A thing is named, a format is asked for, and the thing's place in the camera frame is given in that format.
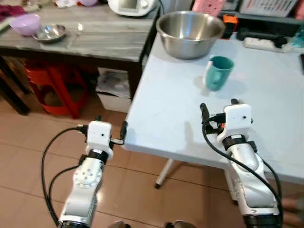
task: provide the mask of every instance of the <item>green cup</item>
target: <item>green cup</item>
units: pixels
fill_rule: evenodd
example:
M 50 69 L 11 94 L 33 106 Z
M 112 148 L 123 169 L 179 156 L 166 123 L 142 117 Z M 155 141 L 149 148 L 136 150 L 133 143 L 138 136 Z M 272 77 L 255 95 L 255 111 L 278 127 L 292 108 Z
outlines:
M 205 84 L 211 91 L 219 90 L 226 82 L 233 69 L 234 63 L 229 58 L 214 56 L 206 69 Z

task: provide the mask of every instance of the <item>black cable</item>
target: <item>black cable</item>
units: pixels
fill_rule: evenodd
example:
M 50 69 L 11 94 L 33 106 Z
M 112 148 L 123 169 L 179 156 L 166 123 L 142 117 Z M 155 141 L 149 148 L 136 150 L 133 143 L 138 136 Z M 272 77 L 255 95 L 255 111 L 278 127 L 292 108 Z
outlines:
M 44 176 L 44 161 L 45 161 L 45 157 L 46 157 L 46 154 L 48 152 L 48 149 L 50 148 L 50 146 L 52 145 L 52 143 L 60 136 L 62 135 L 63 133 L 65 132 L 68 132 L 68 131 L 72 131 L 72 130 L 77 130 L 78 128 L 76 127 L 71 127 L 71 128 L 67 128 L 61 132 L 59 132 L 50 142 L 49 144 L 47 145 L 47 147 L 45 148 L 45 150 L 43 151 L 43 154 L 42 154 L 42 159 L 41 159 L 41 184 L 42 184 L 42 191 L 43 191 L 43 195 L 44 195 L 44 200 L 47 204 L 47 208 L 48 208 L 48 211 L 49 213 L 51 214 L 51 217 L 54 221 L 54 223 L 56 224 L 56 226 L 59 225 L 59 222 L 58 222 L 58 217 L 52 207 L 52 205 L 50 204 L 49 202 L 49 198 L 48 198 L 48 194 L 47 194 L 47 189 L 46 189 L 46 181 L 45 181 L 45 176 Z
M 161 9 L 162 9 L 162 14 L 165 15 L 165 8 L 163 6 L 162 0 L 158 0 L 160 2 L 161 5 Z
M 206 128 L 206 125 L 207 123 L 209 122 L 209 119 L 207 121 L 204 121 L 203 122 L 203 136 L 206 140 L 206 143 L 215 151 L 217 152 L 218 154 L 220 154 L 221 156 L 227 158 L 228 160 L 238 164 L 239 166 L 241 166 L 242 168 L 244 168 L 245 170 L 247 170 L 248 172 L 250 172 L 252 175 L 254 175 L 255 177 L 257 177 L 260 181 L 262 181 L 263 184 L 265 184 L 269 190 L 272 192 L 272 194 L 275 196 L 275 199 L 277 201 L 277 204 L 278 204 L 278 209 L 279 209 L 279 212 L 280 212 L 280 217 L 281 217 L 281 223 L 283 223 L 283 206 L 282 206 L 282 201 L 280 199 L 280 197 L 278 196 L 278 194 L 276 193 L 276 191 L 274 190 L 274 188 L 266 181 L 264 180 L 260 175 L 258 175 L 256 172 L 254 172 L 251 168 L 249 168 L 248 166 L 246 166 L 245 164 L 239 162 L 238 160 L 230 157 L 229 155 L 227 155 L 226 153 L 220 151 L 218 148 L 216 148 L 208 139 L 207 137 L 207 134 L 206 134 L 206 131 L 205 131 L 205 128 Z
M 266 161 L 263 160 L 263 163 L 265 164 L 265 166 L 268 167 L 268 169 L 272 172 L 272 175 L 275 177 L 277 192 L 278 192 L 280 199 L 282 199 L 282 186 L 281 186 L 281 181 L 280 181 L 277 173 Z
M 51 183 L 50 183 L 50 185 L 49 185 L 49 187 L 48 187 L 48 200 L 49 200 L 49 203 L 50 203 L 50 205 L 51 205 L 53 211 L 55 211 L 55 210 L 54 210 L 53 203 L 52 203 L 52 189 L 53 189 L 53 185 L 54 185 L 54 183 L 55 183 L 55 180 L 56 180 L 61 174 L 65 173 L 65 172 L 67 172 L 67 171 L 76 169 L 76 168 L 78 168 L 78 167 L 79 167 L 79 165 L 76 165 L 76 166 L 67 168 L 67 169 L 65 169 L 65 170 L 62 170 L 62 171 L 60 171 L 59 173 L 57 173 L 56 176 L 52 179 L 52 181 L 51 181 Z

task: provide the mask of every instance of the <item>table leg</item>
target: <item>table leg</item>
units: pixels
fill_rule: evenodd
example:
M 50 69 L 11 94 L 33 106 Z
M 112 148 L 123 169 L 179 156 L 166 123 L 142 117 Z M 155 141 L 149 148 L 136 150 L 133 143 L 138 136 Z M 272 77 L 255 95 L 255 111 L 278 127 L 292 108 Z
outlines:
M 24 94 L 28 94 L 29 91 L 27 90 L 26 87 L 24 87 L 24 85 L 19 81 L 19 79 L 17 78 L 17 76 L 15 75 L 15 73 L 10 69 L 10 67 L 7 65 L 7 63 L 5 62 L 4 58 L 2 56 L 0 56 L 0 69 L 3 71 L 3 73 L 10 77 L 15 83 L 16 85 L 21 89 L 21 91 Z
M 155 183 L 155 188 L 159 189 L 164 181 L 164 179 L 167 177 L 168 172 L 170 171 L 172 165 L 174 163 L 174 160 L 172 158 L 169 158 L 165 166 L 163 167 L 160 175 L 158 176 L 156 183 Z
M 128 80 L 130 87 L 131 99 L 133 100 L 139 81 L 143 73 L 141 63 L 134 63 L 128 71 Z
M 29 113 L 29 108 L 21 101 L 9 85 L 0 77 L 0 95 L 21 115 Z

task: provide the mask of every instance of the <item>metal bowl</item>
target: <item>metal bowl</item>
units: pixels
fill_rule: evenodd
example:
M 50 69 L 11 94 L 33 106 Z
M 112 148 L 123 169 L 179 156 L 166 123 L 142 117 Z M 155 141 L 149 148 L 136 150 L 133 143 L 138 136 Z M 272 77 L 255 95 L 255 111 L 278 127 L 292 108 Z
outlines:
M 63 25 L 51 24 L 40 29 L 33 35 L 33 38 L 42 43 L 58 42 L 66 35 L 66 28 Z
M 209 52 L 214 41 L 223 35 L 225 25 L 209 14 L 177 11 L 159 18 L 156 29 L 169 55 L 194 59 Z

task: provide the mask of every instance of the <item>tiled floor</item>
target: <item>tiled floor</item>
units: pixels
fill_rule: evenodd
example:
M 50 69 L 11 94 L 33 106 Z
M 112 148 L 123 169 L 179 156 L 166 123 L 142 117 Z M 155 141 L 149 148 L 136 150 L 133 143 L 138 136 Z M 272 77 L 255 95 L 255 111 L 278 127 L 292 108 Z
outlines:
M 50 139 L 62 129 L 86 124 L 98 114 L 113 124 L 118 135 L 125 114 L 104 110 L 92 97 L 81 118 L 45 114 L 32 95 L 23 96 L 31 113 L 17 114 L 0 100 L 0 221 L 2 227 L 53 228 L 42 198 L 40 159 Z M 58 171 L 74 166 L 84 152 L 82 135 L 70 132 L 59 138 L 46 159 L 47 182 Z M 123 220 L 133 228 L 162 227 L 182 219 L 198 228 L 244 227 L 238 207 L 230 200 L 223 171 L 196 164 L 175 162 L 163 187 L 154 188 L 166 159 L 114 148 L 105 171 L 93 227 L 105 228 Z M 72 171 L 58 178 L 53 199 L 57 214 L 69 194 Z M 285 194 L 302 186 L 285 184 Z

